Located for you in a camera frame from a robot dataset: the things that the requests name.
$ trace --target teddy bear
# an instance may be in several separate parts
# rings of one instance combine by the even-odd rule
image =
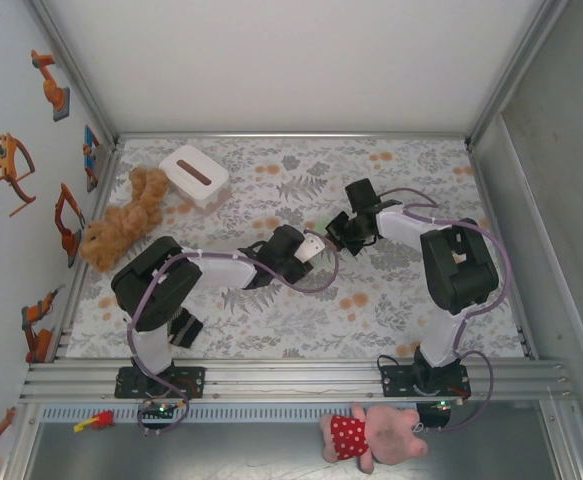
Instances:
[[[353,417],[324,414],[320,428],[325,447],[322,456],[329,463],[360,457],[364,473],[373,473],[373,458],[397,465],[409,458],[424,457],[428,447],[413,430],[420,422],[416,410],[398,410],[374,405],[365,414],[359,403],[351,406]]]
[[[80,245],[80,256],[98,272],[111,270],[129,247],[162,222],[160,204],[169,179],[159,168],[136,167],[129,173],[131,202],[110,206],[104,218],[89,222]]]

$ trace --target stuffed pig toy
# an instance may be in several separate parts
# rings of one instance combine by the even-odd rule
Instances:
[[[427,454],[427,444],[413,435],[420,422],[415,410],[398,410],[388,405],[374,405],[364,412],[351,406],[353,417],[325,414],[320,418],[325,447],[322,452],[329,463],[360,457],[364,473],[373,473],[373,458],[386,465],[397,465],[412,457]]]

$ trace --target red polka dot dress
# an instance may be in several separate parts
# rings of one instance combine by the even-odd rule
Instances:
[[[331,418],[331,438],[338,460],[359,457],[369,449],[364,437],[365,423],[351,417],[334,415]]]

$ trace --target floral tablecloth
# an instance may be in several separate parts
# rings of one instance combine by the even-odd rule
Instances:
[[[204,216],[170,190],[162,225],[138,241],[114,271],[101,275],[89,268],[67,356],[129,356],[125,317],[110,282],[119,269],[163,235],[192,248],[232,251],[268,239],[282,223],[298,229],[324,227],[341,210],[350,211],[344,187],[365,177],[378,192],[395,186],[426,191],[441,204],[438,218],[471,217],[487,226],[461,140],[127,140],[109,203],[130,200],[132,168],[157,166],[186,143],[229,171],[232,197]],[[325,282],[332,271],[330,257],[317,257],[314,271],[302,285]],[[175,356],[216,358],[410,356],[429,327],[434,307],[421,255],[388,240],[378,241],[355,258],[344,253],[338,279],[316,295],[301,295],[274,281],[251,291],[194,290],[186,306],[204,328],[192,348],[174,347]],[[522,356],[508,303],[475,319],[462,348],[477,348],[491,356]]]

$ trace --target metal floor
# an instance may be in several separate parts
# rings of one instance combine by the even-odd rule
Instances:
[[[454,412],[460,421],[473,408]],[[426,438],[429,455],[389,467],[374,479],[555,478],[544,426],[531,402],[494,403],[470,428]],[[137,426],[74,434],[70,424],[44,424],[26,478],[356,479],[355,461],[329,465],[317,424],[184,424],[163,437],[142,438]]]

